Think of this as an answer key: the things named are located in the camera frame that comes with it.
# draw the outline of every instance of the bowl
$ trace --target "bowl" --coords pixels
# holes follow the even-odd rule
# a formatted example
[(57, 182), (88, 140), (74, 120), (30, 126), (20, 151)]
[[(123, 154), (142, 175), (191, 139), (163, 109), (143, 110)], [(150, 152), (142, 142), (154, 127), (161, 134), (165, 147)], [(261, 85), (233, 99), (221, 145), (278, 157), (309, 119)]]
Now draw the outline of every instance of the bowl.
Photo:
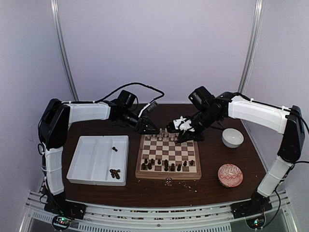
[(222, 133), (222, 142), (229, 148), (236, 148), (243, 143), (243, 135), (236, 129), (228, 128)]
[(227, 163), (219, 168), (218, 178), (224, 187), (234, 188), (242, 183), (243, 174), (239, 167)]

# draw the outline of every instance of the red bowl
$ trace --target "red bowl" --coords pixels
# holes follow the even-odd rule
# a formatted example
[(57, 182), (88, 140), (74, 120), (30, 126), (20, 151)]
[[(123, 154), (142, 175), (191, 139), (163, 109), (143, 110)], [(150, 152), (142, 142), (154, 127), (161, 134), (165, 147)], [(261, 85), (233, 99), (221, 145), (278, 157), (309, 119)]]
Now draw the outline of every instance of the red bowl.
[(243, 180), (240, 168), (230, 163), (224, 164), (219, 168), (218, 177), (220, 183), (227, 188), (237, 187)]

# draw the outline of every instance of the table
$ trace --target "table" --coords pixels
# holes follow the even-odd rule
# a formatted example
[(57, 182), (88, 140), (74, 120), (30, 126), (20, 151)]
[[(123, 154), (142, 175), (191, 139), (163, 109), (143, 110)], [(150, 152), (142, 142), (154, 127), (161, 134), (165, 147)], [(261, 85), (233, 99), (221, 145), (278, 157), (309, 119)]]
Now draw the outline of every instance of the table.
[[(152, 111), (149, 118), (158, 127), (165, 128), (170, 121), (179, 118), (180, 115), (192, 115), (195, 112), (196, 109), (191, 104), (163, 104)], [(165, 186), (165, 180), (135, 177), (141, 135), (134, 132), (133, 128), (113, 126), (114, 122), (107, 120), (73, 123), (62, 153), (62, 173), (67, 199), (123, 207), (173, 207), (206, 205), (250, 198), (265, 176), (265, 169), (241, 121), (227, 118), (222, 123), (226, 128), (239, 130), (244, 135), (244, 143), (236, 149), (227, 148), (221, 139), (222, 131), (206, 129), (204, 131), (205, 140), (198, 143), (202, 178), (197, 181), (174, 180), (172, 186)], [(80, 185), (72, 184), (67, 180), (66, 175), (78, 139), (82, 135), (129, 136), (126, 186)], [(240, 186), (230, 189), (219, 183), (218, 169), (226, 163), (232, 163), (242, 170), (244, 179)]]

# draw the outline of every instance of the white wall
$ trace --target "white wall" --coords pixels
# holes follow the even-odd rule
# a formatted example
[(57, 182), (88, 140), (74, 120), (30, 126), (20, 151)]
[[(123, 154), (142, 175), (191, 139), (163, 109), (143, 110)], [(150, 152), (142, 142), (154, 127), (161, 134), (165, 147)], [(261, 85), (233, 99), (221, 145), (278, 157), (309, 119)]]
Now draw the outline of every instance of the white wall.
[[(258, 101), (302, 109), (309, 123), (309, 2), (265, 1), (261, 34), (246, 95)], [(249, 124), (251, 135), (269, 167), (282, 136)], [(301, 160), (309, 160), (308, 134)], [(302, 232), (308, 231), (309, 166), (298, 164), (284, 182)]]
[[(163, 90), (160, 102), (189, 102), (204, 85), (237, 91), (255, 1), (66, 0), (59, 12), (81, 100), (96, 100), (133, 81)], [(141, 102), (156, 93), (133, 90)]]
[(53, 97), (72, 100), (50, 1), (0, 1), (0, 231), (15, 232), (42, 183), (38, 121)]

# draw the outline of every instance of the chessboard border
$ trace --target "chessboard border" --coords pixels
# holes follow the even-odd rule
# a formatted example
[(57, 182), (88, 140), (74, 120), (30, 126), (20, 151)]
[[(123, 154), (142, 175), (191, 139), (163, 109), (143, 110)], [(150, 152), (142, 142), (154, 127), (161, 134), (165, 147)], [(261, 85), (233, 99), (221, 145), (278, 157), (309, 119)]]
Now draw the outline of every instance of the chessboard border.
[(141, 161), (142, 152), (143, 152), (143, 148), (141, 148), (141, 146), (144, 144), (145, 136), (146, 135), (142, 135), (141, 138), (140, 138), (139, 155), (137, 157), (136, 170), (135, 170), (136, 178), (161, 179), (161, 180), (163, 180), (163, 179), (170, 177), (174, 180), (199, 180), (202, 177), (201, 164), (200, 164), (200, 161), (199, 161), (198, 145), (197, 145), (197, 142), (194, 142), (194, 141), (193, 141), (194, 153), (195, 153), (195, 161), (196, 161), (196, 167), (197, 167), (196, 173), (179, 173), (176, 170), (174, 172), (171, 172), (171, 171), (167, 171), (167, 172), (146, 172), (146, 171), (140, 170), (140, 161)]

